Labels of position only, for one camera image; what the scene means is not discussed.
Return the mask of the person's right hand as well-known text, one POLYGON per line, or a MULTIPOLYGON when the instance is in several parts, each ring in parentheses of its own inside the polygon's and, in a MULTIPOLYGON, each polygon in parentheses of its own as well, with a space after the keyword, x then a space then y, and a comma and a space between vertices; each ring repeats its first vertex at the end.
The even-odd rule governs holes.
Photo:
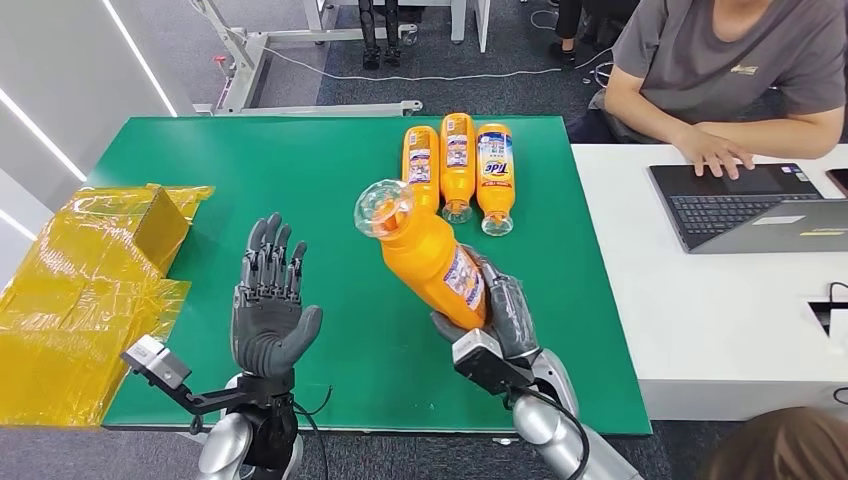
POLYGON ((715 178, 737 180, 741 169, 755 168, 752 154, 730 140, 695 126, 676 133, 671 144, 692 164, 697 177, 710 174, 715 178))

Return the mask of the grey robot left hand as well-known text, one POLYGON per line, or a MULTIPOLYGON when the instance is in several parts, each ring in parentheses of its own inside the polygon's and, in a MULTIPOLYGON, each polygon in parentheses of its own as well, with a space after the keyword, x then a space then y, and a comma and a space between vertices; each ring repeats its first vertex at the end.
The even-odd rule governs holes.
POLYGON ((280 213, 253 225, 234 287, 231 351, 246 374, 279 378, 317 338, 323 311, 302 303, 301 287, 307 244, 289 249, 291 227, 280 213))

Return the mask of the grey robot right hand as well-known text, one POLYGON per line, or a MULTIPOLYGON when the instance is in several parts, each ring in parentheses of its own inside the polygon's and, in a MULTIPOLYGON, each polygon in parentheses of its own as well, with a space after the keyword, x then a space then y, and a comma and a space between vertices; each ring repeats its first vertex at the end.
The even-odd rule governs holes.
POLYGON ((463 247, 485 282, 486 316, 482 327, 460 327, 448 316, 433 311, 430 318, 438 333, 451 344, 457 364, 506 362, 529 369, 541 352, 526 296, 520 282, 500 270, 471 246, 463 247))

